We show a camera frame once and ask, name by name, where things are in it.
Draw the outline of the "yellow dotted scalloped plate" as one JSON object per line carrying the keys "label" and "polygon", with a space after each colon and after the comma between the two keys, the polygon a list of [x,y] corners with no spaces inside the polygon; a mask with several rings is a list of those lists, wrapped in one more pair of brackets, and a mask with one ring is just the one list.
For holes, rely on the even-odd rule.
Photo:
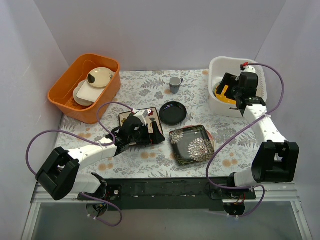
{"label": "yellow dotted scalloped plate", "polygon": [[232,105],[235,105],[236,104],[236,101],[234,99],[230,99],[230,98],[227,98],[226,96],[226,93],[227,93],[227,90],[229,89],[229,87],[226,85],[222,92],[221,93],[217,93],[218,91],[218,87],[220,86],[220,83],[218,83],[216,86],[215,86],[215,90],[214,90],[214,96],[221,102],[223,103],[226,103],[226,104],[232,104]]}

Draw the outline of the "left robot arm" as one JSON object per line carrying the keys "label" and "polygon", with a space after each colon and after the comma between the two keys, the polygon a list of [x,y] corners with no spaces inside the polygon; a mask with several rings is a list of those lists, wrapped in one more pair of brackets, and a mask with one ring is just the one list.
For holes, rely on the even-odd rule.
{"label": "left robot arm", "polygon": [[82,169],[119,155],[132,144],[148,146],[164,141],[165,137],[157,122],[147,124],[136,116],[129,116],[122,126],[113,129],[99,142],[69,150],[55,148],[35,178],[55,201],[70,193],[84,193],[95,200],[101,200],[107,193],[106,180],[94,172],[80,174]]}

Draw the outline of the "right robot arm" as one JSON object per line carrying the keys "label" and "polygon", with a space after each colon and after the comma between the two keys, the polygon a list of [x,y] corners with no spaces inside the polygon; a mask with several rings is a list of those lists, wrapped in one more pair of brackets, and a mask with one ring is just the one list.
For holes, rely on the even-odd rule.
{"label": "right robot arm", "polygon": [[225,189],[232,199],[259,183],[290,183],[296,172],[300,148],[277,130],[265,101],[256,95],[258,83],[253,72],[243,71],[239,76],[226,73],[215,91],[236,102],[241,115],[253,123],[251,129],[261,143],[251,168],[228,177]]}

